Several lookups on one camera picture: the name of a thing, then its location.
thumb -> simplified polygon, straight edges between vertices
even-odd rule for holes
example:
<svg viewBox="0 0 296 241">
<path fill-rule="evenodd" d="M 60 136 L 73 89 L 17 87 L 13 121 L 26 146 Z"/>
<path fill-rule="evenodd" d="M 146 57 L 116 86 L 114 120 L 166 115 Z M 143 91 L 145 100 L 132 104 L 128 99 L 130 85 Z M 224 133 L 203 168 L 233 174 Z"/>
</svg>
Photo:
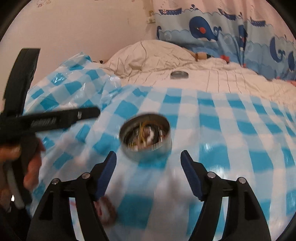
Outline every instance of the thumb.
<svg viewBox="0 0 296 241">
<path fill-rule="evenodd" d="M 20 157 L 21 147 L 20 145 L 2 145 L 0 146 L 0 162 L 6 160 L 16 160 Z"/>
</svg>

red object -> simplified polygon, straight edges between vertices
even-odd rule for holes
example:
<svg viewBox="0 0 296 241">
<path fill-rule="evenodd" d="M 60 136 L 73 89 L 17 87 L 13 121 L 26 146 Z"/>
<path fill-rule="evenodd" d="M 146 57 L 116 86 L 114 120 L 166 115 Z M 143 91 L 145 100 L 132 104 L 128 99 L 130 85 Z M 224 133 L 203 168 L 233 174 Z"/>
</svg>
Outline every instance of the red object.
<svg viewBox="0 0 296 241">
<path fill-rule="evenodd" d="M 221 55 L 220 58 L 221 58 L 221 59 L 224 59 L 227 63 L 230 62 L 229 57 L 226 56 L 226 55 Z"/>
<path fill-rule="evenodd" d="M 206 29 L 205 29 L 204 27 L 200 27 L 199 30 L 200 30 L 200 32 L 201 32 L 202 34 L 205 34 L 205 33 L 206 33 Z"/>
</svg>

bed sheet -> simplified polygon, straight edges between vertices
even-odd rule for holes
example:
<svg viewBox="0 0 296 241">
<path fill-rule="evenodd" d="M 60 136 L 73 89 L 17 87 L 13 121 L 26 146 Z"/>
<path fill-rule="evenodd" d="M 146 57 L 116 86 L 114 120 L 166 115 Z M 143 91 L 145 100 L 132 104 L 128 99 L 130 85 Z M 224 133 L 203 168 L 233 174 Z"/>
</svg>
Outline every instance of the bed sheet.
<svg viewBox="0 0 296 241">
<path fill-rule="evenodd" d="M 110 241 L 188 240 L 202 203 L 193 196 L 182 170 L 184 149 L 221 178 L 247 178 L 268 220 L 272 240 L 295 213 L 296 118 L 283 105 L 249 94 L 121 87 L 116 76 L 108 76 L 89 56 L 78 54 L 28 92 L 25 111 L 93 105 L 102 110 L 97 120 L 38 135 L 46 153 L 40 183 L 32 193 L 31 214 L 53 178 L 76 179 L 113 150 L 117 166 L 106 194 L 118 219 L 105 229 Z M 158 112 L 169 120 L 173 142 L 169 157 L 136 163 L 123 154 L 119 129 L 143 112 Z M 215 240 L 221 238 L 226 211 L 224 199 Z M 74 210 L 72 214 L 77 240 L 82 241 Z"/>
<path fill-rule="evenodd" d="M 295 110 L 296 88 L 286 81 L 268 81 L 262 75 L 226 63 L 225 59 L 195 59 L 181 47 L 159 40 L 145 40 L 117 52 L 105 65 L 122 79 L 122 85 L 190 88 L 209 93 L 243 93 Z M 188 79 L 172 80 L 172 71 L 186 71 Z"/>
</svg>

blue gripper pad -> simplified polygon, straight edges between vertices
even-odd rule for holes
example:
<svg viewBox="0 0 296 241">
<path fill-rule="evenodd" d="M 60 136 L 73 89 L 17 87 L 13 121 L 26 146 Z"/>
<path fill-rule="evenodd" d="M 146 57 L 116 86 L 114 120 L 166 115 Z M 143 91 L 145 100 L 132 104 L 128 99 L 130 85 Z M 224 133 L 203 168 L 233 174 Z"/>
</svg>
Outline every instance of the blue gripper pad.
<svg viewBox="0 0 296 241">
<path fill-rule="evenodd" d="M 190 188 L 194 196 L 198 197 L 199 200 L 202 199 L 202 183 L 196 174 L 192 164 L 194 161 L 192 160 L 189 153 L 185 150 L 181 152 L 181 165 L 185 172 L 186 178 L 189 182 Z"/>
<path fill-rule="evenodd" d="M 110 179 L 112 177 L 112 174 L 114 172 L 115 166 L 116 166 L 116 153 L 111 151 L 110 154 L 107 157 L 108 159 L 107 164 L 104 168 L 104 170 L 101 173 L 100 178 L 97 181 L 97 190 L 96 190 L 96 199 L 98 200 L 100 197 L 105 195 L 107 186 L 110 182 Z"/>
</svg>

open tin container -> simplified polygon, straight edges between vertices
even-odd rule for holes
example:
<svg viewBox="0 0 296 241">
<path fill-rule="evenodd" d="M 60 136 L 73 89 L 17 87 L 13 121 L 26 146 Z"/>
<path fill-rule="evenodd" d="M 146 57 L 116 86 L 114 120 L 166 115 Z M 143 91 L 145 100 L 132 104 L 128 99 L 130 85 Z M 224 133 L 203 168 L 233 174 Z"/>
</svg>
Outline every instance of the open tin container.
<svg viewBox="0 0 296 241">
<path fill-rule="evenodd" d="M 155 113 L 131 118 L 119 132 L 123 152 L 135 161 L 154 161 L 166 156 L 172 149 L 168 120 Z"/>
</svg>

